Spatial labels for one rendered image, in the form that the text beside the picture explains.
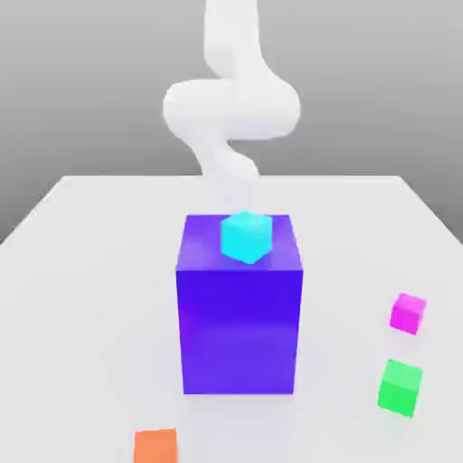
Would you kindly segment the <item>small cyan cube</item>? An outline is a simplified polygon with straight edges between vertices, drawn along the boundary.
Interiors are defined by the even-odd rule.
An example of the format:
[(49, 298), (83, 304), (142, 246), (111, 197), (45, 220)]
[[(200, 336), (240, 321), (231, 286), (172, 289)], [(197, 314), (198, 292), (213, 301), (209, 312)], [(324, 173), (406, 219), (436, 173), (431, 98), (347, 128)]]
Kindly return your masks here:
[(273, 220), (248, 211), (235, 213), (221, 221), (221, 253), (246, 264), (254, 264), (272, 250)]

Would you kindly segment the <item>small magenta cube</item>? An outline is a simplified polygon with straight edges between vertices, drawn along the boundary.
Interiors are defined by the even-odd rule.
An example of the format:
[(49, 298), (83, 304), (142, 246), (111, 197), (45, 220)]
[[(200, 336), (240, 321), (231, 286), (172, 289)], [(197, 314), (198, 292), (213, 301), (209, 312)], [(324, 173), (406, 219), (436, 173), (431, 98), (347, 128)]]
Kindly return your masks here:
[(392, 306), (390, 326), (410, 335), (416, 335), (426, 306), (425, 299), (401, 293)]

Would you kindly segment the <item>small orange cube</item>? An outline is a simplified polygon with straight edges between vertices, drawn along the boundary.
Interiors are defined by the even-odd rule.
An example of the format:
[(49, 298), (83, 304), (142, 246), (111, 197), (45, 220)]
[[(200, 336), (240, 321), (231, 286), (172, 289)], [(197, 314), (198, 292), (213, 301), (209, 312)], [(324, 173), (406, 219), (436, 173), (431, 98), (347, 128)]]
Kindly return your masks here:
[(178, 463), (176, 429), (137, 432), (133, 463)]

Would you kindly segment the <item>small green cube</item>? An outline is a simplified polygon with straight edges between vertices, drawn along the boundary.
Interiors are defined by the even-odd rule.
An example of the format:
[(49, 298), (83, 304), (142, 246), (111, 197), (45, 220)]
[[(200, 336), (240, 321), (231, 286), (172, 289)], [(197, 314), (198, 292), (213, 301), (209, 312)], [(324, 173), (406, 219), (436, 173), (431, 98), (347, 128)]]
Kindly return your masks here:
[(420, 367), (388, 359), (378, 392), (378, 406), (412, 418), (422, 375)]

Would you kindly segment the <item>large purple box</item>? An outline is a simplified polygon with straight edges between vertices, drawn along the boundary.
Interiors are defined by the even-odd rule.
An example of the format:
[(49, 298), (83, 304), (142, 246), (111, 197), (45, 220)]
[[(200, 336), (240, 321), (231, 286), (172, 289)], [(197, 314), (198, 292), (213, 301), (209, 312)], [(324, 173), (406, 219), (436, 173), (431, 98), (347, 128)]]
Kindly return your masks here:
[(249, 265), (220, 250), (221, 215), (189, 214), (176, 293), (186, 394), (294, 391), (304, 270), (292, 222), (272, 218), (272, 250)]

